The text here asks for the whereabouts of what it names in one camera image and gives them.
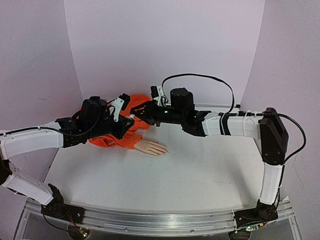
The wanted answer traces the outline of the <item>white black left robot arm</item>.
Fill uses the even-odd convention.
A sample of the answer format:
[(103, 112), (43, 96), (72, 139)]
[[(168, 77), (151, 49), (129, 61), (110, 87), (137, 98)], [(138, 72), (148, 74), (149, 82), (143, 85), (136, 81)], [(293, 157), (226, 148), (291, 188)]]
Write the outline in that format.
[(0, 184), (41, 204), (45, 216), (81, 224), (85, 209), (66, 204), (59, 189), (42, 183), (20, 171), (10, 158), (43, 149), (60, 149), (85, 144), (88, 140), (112, 135), (122, 139), (134, 124), (131, 117), (120, 114), (130, 102), (122, 94), (111, 102), (98, 96), (83, 101), (72, 117), (59, 118), (47, 124), (2, 130), (0, 132)]

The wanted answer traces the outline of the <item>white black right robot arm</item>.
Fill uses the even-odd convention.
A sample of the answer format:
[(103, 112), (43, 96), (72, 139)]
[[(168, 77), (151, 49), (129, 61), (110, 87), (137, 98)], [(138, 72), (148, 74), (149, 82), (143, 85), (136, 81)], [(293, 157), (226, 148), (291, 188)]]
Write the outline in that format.
[(234, 213), (236, 229), (248, 230), (278, 219), (277, 200), (283, 180), (289, 134), (277, 115), (269, 107), (265, 112), (238, 111), (217, 113), (196, 110), (194, 96), (186, 88), (170, 91), (170, 105), (161, 86), (152, 86), (151, 100), (132, 107), (130, 114), (150, 126), (161, 123), (176, 124), (196, 137), (237, 136), (254, 140), (264, 165), (262, 188), (256, 207)]

